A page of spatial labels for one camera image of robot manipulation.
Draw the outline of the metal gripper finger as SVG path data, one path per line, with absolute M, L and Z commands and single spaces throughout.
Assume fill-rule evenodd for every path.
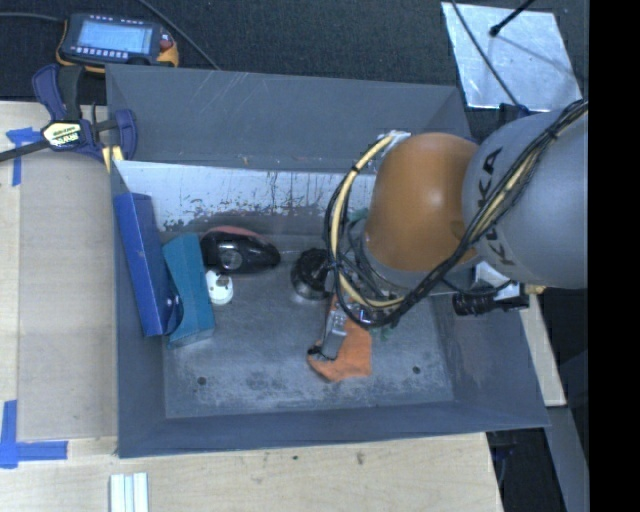
M 347 335 L 347 315 L 342 309 L 332 310 L 326 319 L 323 337 L 320 344 L 321 355 L 329 360 L 335 360 Z

